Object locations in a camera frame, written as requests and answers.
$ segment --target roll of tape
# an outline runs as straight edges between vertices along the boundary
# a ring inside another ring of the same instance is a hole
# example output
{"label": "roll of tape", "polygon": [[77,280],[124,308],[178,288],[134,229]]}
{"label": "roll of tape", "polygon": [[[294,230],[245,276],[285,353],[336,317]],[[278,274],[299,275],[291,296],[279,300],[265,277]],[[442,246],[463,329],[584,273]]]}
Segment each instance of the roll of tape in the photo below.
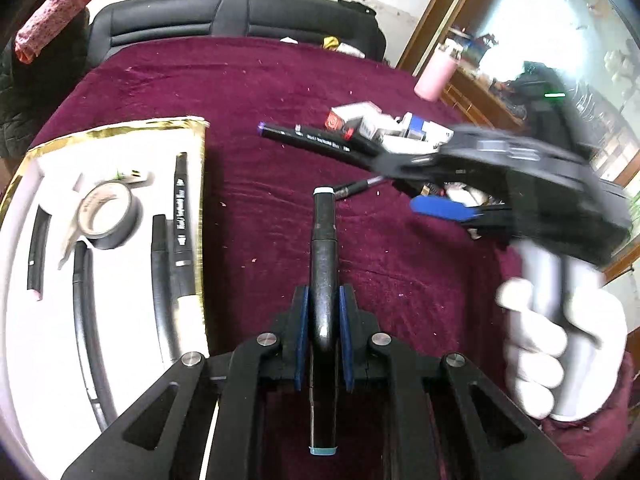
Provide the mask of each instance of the roll of tape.
{"label": "roll of tape", "polygon": [[111,180],[94,187],[78,207],[78,229],[96,249],[122,245],[138,221],[138,202],[125,184]]}

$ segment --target yellow cloth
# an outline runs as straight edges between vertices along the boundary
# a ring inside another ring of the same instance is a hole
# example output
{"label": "yellow cloth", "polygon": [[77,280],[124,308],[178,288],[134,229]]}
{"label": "yellow cloth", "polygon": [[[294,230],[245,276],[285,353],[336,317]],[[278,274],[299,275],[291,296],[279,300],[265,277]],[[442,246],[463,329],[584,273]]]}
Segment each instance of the yellow cloth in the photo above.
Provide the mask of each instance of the yellow cloth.
{"label": "yellow cloth", "polygon": [[322,40],[322,48],[327,48],[329,50],[335,50],[340,45],[340,40],[335,36],[327,36]]}

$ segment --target maroon tablecloth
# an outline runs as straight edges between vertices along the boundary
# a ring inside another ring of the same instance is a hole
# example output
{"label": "maroon tablecloth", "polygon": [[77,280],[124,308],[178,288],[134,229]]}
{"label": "maroon tablecloth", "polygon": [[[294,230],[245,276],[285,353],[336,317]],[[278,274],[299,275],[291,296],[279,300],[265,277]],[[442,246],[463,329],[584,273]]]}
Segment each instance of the maroon tablecloth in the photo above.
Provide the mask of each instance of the maroon tablecloth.
{"label": "maroon tablecloth", "polygon": [[[35,143],[128,120],[197,115],[210,122],[204,285],[211,351],[219,353],[266,330],[271,316],[288,308],[294,286],[308,282],[313,189],[365,176],[260,138],[258,122],[320,126],[331,106],[364,100],[395,116],[411,111],[441,124],[460,120],[443,103],[417,98],[414,84],[405,72],[308,45],[149,42],[87,75]],[[374,312],[386,332],[426,354],[461,351],[504,386],[503,315],[494,294],[519,273],[518,259],[491,240],[472,241],[452,222],[411,214],[408,199],[391,186],[377,190],[337,206],[340,279],[353,284],[359,307]],[[582,424],[554,430],[588,478],[625,432],[624,389],[620,395],[590,432]],[[308,404],[301,397],[270,404],[266,478],[375,477],[382,446],[375,402],[341,397],[338,453],[326,458],[306,449]]]}

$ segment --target black electrical tape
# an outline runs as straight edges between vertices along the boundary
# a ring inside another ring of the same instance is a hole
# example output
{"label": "black electrical tape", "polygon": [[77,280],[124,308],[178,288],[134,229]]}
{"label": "black electrical tape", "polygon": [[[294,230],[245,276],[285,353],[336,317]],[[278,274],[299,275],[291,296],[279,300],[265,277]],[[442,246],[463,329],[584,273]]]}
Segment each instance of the black electrical tape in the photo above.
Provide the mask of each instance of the black electrical tape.
{"label": "black electrical tape", "polygon": [[[94,230],[93,222],[96,213],[111,200],[126,200],[124,214],[108,229]],[[82,199],[78,207],[78,229],[96,249],[114,249],[129,238],[138,222],[139,214],[138,201],[129,187],[120,181],[110,180],[94,187]]]}

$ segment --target gloved hand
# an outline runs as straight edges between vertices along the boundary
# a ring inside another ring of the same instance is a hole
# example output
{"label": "gloved hand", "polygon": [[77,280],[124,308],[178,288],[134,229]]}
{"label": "gloved hand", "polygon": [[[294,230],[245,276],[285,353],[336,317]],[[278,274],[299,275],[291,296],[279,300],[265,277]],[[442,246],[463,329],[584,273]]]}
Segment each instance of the gloved hand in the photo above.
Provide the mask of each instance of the gloved hand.
{"label": "gloved hand", "polygon": [[[567,345],[565,330],[532,310],[539,298],[530,281],[513,278],[503,283],[497,292],[497,303],[510,311],[505,348],[507,384],[514,402],[533,418],[550,415],[562,421],[582,420],[603,406],[616,385],[626,343],[622,304],[600,288],[599,279],[579,280],[571,290],[564,315],[569,323],[593,336],[596,342],[582,386],[574,388],[573,416],[554,412],[556,399],[552,393],[565,375],[571,375],[571,370],[563,370],[557,359]],[[572,365],[572,362],[566,364],[568,368]]]}

